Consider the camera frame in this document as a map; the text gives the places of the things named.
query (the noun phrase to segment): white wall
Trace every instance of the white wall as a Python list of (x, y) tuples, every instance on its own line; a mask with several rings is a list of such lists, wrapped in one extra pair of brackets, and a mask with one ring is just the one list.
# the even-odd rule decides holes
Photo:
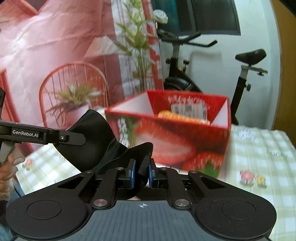
[[(235, 60), (238, 53), (264, 48), (267, 57), (257, 66), (269, 71), (263, 77), (249, 72), (251, 91), (244, 92), (237, 118), (241, 125), (268, 128), (273, 123), (279, 91), (279, 41), (274, 14), (269, 0), (235, 0), (241, 36), (203, 35), (196, 42), (218, 43), (209, 48), (181, 46), (183, 59), (191, 61), (187, 74), (206, 93), (226, 95), (232, 100), (241, 64)], [(171, 57), (172, 45), (160, 43), (163, 76), (168, 76), (166, 58)]]

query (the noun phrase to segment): red box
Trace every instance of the red box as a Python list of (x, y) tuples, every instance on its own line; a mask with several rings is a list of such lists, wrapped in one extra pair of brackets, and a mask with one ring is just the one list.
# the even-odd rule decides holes
[[(204, 107), (210, 125), (158, 118), (162, 110)], [(127, 147), (152, 142), (157, 166), (218, 177), (231, 130), (229, 99), (188, 91), (146, 91), (106, 110), (117, 140)]]

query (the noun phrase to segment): corn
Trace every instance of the corn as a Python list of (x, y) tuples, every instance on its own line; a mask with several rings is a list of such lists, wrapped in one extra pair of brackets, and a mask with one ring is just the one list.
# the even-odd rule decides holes
[(169, 110), (163, 110), (163, 111), (159, 112), (158, 118), (165, 118), (165, 119), (170, 119), (170, 120), (178, 120), (178, 121), (185, 121), (185, 122), (196, 123), (196, 124), (210, 125), (210, 121), (208, 121), (208, 120), (202, 120), (202, 119), (197, 119), (197, 118), (181, 116), (181, 115), (172, 113)]

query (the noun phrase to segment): adjustment knob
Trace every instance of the adjustment knob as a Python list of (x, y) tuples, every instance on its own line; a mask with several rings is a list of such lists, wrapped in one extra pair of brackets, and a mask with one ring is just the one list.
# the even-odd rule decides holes
[(183, 60), (183, 64), (188, 65), (188, 64), (190, 64), (190, 61), (189, 60)]
[(247, 91), (249, 92), (251, 90), (251, 85), (248, 84), (247, 87), (246, 87)]

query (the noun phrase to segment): table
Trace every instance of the table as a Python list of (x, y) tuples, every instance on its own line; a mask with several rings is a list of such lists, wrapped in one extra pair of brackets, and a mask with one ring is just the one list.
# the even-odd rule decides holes
[[(34, 166), (18, 166), (17, 178), (25, 194), (80, 173), (52, 144), (27, 157)], [(250, 170), (266, 178), (266, 188), (240, 183), (240, 171)], [(219, 179), (271, 202), (277, 221), (272, 241), (296, 240), (296, 150), (282, 131), (232, 126), (231, 137)]]

